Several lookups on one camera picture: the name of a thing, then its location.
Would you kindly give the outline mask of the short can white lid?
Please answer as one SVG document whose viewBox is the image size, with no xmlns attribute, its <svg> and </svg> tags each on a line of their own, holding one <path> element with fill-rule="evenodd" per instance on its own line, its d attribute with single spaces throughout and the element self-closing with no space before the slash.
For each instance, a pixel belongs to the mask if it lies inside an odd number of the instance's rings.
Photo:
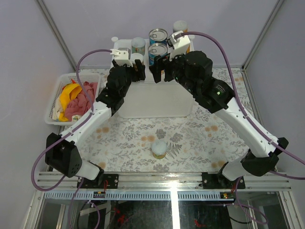
<svg viewBox="0 0 305 229">
<path fill-rule="evenodd" d="M 140 53 L 132 53 L 130 56 L 132 64 L 136 64 L 136 60 L 141 61 L 141 64 L 144 65 L 144 56 Z"/>
</svg>

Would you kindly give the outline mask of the blue can pull-tab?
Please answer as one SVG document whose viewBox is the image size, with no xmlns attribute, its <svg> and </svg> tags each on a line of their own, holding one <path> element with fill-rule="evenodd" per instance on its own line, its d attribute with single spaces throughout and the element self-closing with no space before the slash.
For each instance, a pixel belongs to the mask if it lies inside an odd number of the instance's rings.
<svg viewBox="0 0 305 229">
<path fill-rule="evenodd" d="M 154 64 L 154 58 L 156 56 L 165 56 L 167 55 L 168 48 L 163 43 L 153 43 L 148 47 L 148 58 L 149 58 L 149 65 Z"/>
<path fill-rule="evenodd" d="M 149 32 L 150 45 L 154 43 L 162 43 L 167 45 L 168 33 L 165 29 L 156 28 Z"/>
</svg>

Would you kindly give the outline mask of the short can clear lid front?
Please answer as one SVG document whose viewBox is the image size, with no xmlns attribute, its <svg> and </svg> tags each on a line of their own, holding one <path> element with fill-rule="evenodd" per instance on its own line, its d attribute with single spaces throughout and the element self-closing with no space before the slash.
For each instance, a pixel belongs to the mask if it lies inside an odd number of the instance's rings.
<svg viewBox="0 0 305 229">
<path fill-rule="evenodd" d="M 164 142 L 163 140 L 156 140 L 155 142 L 152 143 L 151 150 L 152 150 L 152 155 L 156 159 L 162 159 L 166 156 L 167 143 Z"/>
</svg>

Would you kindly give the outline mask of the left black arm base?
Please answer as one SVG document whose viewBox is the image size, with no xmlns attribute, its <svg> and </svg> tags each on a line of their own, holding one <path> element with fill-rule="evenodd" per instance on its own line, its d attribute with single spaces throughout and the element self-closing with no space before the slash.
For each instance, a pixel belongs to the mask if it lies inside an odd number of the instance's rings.
<svg viewBox="0 0 305 229">
<path fill-rule="evenodd" d="M 83 183 L 81 184 L 79 181 L 77 187 L 96 190 L 117 189 L 119 184 L 119 175 L 113 173 L 104 173 L 104 171 L 101 170 L 94 180 L 89 180 L 86 178 L 83 178 L 82 180 Z"/>
</svg>

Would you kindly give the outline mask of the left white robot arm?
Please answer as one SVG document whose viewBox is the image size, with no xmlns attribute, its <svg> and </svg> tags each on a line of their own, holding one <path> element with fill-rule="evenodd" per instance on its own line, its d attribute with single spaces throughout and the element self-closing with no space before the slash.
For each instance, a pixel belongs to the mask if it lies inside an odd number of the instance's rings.
<svg viewBox="0 0 305 229">
<path fill-rule="evenodd" d="M 113 61 L 106 86 L 98 95 L 93 108 L 61 134 L 47 137 L 45 163 L 65 177 L 80 177 L 80 188 L 100 188 L 106 185 L 104 170 L 81 158 L 79 149 L 95 128 L 108 121 L 123 105 L 131 83 L 145 80 L 145 66 L 136 59 L 131 66 Z"/>
</svg>

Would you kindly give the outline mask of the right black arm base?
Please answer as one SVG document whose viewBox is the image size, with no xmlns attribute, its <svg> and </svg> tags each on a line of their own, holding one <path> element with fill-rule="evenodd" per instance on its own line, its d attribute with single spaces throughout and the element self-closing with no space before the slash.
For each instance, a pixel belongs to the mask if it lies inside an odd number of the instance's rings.
<svg viewBox="0 0 305 229">
<path fill-rule="evenodd" d="M 226 162 L 217 173 L 202 172 L 202 181 L 199 184 L 203 189 L 245 189 L 245 183 L 237 179 L 230 181 L 222 175 L 224 167 L 228 164 Z"/>
</svg>

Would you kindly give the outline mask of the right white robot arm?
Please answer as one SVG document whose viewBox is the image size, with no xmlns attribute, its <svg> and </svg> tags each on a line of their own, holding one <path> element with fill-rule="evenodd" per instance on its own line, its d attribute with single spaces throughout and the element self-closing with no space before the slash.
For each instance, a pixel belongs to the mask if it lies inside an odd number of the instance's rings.
<svg viewBox="0 0 305 229">
<path fill-rule="evenodd" d="M 274 172 L 288 140 L 269 134 L 260 123 L 253 127 L 255 121 L 249 122 L 251 115 L 238 104 L 231 86 L 213 77 L 212 65 L 205 53 L 192 51 L 172 59 L 169 54 L 156 55 L 149 69 L 156 83 L 160 82 L 164 71 L 166 82 L 179 83 L 201 107 L 225 121 L 249 147 L 244 156 L 225 163 L 217 173 L 218 185 L 228 188 L 247 173 L 261 177 Z"/>
</svg>

